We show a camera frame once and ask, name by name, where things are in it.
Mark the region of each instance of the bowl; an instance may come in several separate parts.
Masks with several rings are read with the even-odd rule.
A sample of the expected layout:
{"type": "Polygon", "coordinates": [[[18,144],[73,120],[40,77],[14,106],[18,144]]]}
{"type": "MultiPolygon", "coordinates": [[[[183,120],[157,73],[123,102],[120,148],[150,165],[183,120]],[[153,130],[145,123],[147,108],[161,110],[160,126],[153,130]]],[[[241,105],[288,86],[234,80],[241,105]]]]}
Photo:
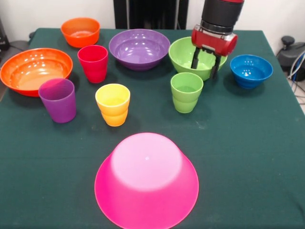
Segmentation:
{"type": "Polygon", "coordinates": [[[254,55],[240,55],[231,60],[231,71],[237,84],[245,89],[253,89],[273,74],[272,65],[254,55]]]}
{"type": "Polygon", "coordinates": [[[68,78],[73,68],[70,56],[50,48],[30,49],[8,59],[0,79],[10,89],[26,96],[39,97],[38,89],[53,78],[68,78]]]}
{"type": "MultiPolygon", "coordinates": [[[[210,78],[211,70],[215,65],[216,57],[213,54],[200,51],[198,55],[199,62],[197,69],[192,69],[191,65],[194,52],[195,46],[192,44],[191,37],[184,37],[171,44],[168,54],[177,72],[194,73],[205,81],[210,78]]],[[[219,69],[221,69],[226,60],[227,57],[221,58],[219,69]]]]}
{"type": "Polygon", "coordinates": [[[100,24],[92,18],[73,18],[61,26],[67,43],[75,48],[95,44],[100,36],[100,24]]]}
{"type": "Polygon", "coordinates": [[[109,42],[109,50],[123,66],[146,71],[167,55],[170,45],[167,37],[159,32],[134,29],[115,35],[109,42]]]}
{"type": "Polygon", "coordinates": [[[171,228],[193,209],[199,181],[189,159],[169,138],[139,133],[104,160],[94,191],[104,215],[124,229],[171,228]]]}

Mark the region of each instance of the purple bowl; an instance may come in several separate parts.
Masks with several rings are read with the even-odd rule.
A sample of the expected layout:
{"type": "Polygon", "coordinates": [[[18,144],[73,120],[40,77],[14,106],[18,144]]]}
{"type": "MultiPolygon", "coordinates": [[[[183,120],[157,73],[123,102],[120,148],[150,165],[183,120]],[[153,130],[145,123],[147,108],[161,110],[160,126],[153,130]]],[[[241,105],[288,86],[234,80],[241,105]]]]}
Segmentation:
{"type": "Polygon", "coordinates": [[[145,71],[167,55],[171,43],[163,34],[146,29],[126,30],[109,42],[110,53],[125,67],[145,71]]]}

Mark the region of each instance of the red cup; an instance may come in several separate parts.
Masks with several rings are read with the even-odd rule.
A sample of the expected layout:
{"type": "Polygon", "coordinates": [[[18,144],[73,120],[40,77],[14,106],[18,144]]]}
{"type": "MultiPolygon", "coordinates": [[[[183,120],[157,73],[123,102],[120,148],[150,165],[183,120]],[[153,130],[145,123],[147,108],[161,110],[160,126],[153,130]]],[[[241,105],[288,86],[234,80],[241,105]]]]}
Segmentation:
{"type": "Polygon", "coordinates": [[[107,74],[108,51],[100,45],[89,45],[77,53],[85,75],[91,83],[101,83],[107,74]]]}

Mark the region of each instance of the table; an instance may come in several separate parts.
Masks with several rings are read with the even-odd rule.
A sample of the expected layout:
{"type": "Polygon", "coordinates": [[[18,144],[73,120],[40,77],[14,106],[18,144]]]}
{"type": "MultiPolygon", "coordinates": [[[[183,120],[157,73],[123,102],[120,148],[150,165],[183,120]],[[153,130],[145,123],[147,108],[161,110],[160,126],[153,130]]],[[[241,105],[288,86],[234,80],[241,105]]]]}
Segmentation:
{"type": "MultiPolygon", "coordinates": [[[[120,30],[101,30],[100,45],[120,30]]],[[[191,31],[160,30],[171,42],[191,31]]],[[[90,84],[59,29],[38,29],[30,48],[61,49],[73,59],[77,116],[54,123],[39,98],[7,90],[0,103],[0,228],[114,229],[94,196],[96,172],[129,135],[155,132],[172,139],[195,166],[200,193],[177,229],[304,228],[305,117],[261,31],[240,40],[218,74],[204,82],[190,114],[173,107],[169,57],[147,72],[124,68],[109,55],[107,79],[90,84]],[[239,88],[230,60],[266,58],[273,76],[254,90],[239,88]],[[109,127],[95,103],[106,83],[131,91],[126,123],[109,127]]]]}

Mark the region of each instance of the blue bowl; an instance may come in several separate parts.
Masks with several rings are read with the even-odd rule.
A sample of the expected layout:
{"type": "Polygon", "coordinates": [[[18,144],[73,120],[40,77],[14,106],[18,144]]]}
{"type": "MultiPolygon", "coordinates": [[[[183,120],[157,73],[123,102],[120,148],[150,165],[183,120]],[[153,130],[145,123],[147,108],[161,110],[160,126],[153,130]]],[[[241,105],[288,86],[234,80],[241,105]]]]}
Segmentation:
{"type": "Polygon", "coordinates": [[[245,89],[253,89],[268,79],[273,73],[272,65],[254,55],[240,55],[231,60],[231,70],[237,84],[245,89]]]}

